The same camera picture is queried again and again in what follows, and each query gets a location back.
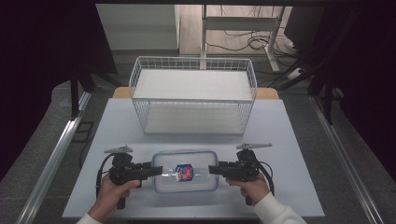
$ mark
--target white sleeve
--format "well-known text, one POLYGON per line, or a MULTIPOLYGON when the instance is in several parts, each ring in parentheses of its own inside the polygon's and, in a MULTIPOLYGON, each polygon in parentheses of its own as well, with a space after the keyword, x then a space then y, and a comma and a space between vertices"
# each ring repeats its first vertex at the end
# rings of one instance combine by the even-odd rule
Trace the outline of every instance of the white sleeve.
POLYGON ((261 199, 253 209, 262 224, 306 224, 290 206, 280 203, 271 193, 261 199))
POLYGON ((84 214, 84 216, 76 224, 103 224, 103 223, 96 221, 88 214, 84 214))

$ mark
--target wall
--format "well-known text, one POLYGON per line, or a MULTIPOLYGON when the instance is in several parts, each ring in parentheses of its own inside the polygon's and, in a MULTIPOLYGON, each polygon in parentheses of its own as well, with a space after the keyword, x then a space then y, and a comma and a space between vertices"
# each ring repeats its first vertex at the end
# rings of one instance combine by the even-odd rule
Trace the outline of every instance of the wall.
POLYGON ((178 49, 178 6, 96 4, 112 50, 178 49))

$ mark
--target plastic food container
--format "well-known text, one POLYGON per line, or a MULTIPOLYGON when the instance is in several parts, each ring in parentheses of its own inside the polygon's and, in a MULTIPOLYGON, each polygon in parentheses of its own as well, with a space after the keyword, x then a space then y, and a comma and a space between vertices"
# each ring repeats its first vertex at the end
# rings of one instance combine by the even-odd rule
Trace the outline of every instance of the plastic food container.
POLYGON ((208 165, 218 165, 218 156, 210 149, 161 151, 152 158, 162 166, 163 174, 153 177, 158 193, 214 190, 218 177, 209 173, 208 165))

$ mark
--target handheld controller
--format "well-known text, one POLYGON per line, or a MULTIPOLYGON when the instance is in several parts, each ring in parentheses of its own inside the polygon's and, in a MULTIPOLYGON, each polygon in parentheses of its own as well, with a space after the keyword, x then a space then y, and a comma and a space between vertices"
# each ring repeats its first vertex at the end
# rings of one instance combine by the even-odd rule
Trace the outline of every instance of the handheld controller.
MULTIPOLYGON (((110 157, 113 157, 113 161, 112 167, 109 170, 109 177, 111 182, 115 185, 123 185, 130 180, 140 180, 140 185, 137 186, 137 188, 141 188, 142 180, 147 180, 151 176, 161 175, 163 173, 163 168, 161 166, 151 167, 151 161, 133 163, 133 156, 126 153, 132 150, 125 151, 125 147, 122 147, 121 149, 122 151, 111 152, 103 161, 96 178, 96 196, 98 195, 99 188, 101 186, 103 167, 110 157)), ((117 204, 117 209, 120 210, 124 208, 125 198, 121 198, 117 204)))
MULTIPOLYGON (((260 171, 265 175, 271 192, 274 194, 274 182, 272 177, 264 169, 262 164, 257 160, 254 151, 255 147, 271 147, 271 144, 243 144, 237 149, 242 149, 236 153, 238 161, 219 161, 219 166, 209 165, 209 173, 212 175, 222 175, 230 179, 241 181, 254 181, 260 171)), ((246 204, 252 205, 250 197, 246 197, 246 204)))

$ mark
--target dark curtain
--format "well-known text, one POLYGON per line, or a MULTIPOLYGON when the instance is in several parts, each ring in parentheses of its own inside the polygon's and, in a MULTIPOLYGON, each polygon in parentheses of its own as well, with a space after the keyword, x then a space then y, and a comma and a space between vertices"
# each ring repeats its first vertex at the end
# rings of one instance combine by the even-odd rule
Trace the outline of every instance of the dark curtain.
POLYGON ((395 5, 367 3, 332 70, 346 116, 396 180, 395 5))
POLYGON ((116 74, 94 3, 1 1, 1 177, 18 158, 54 87, 89 64, 116 74))

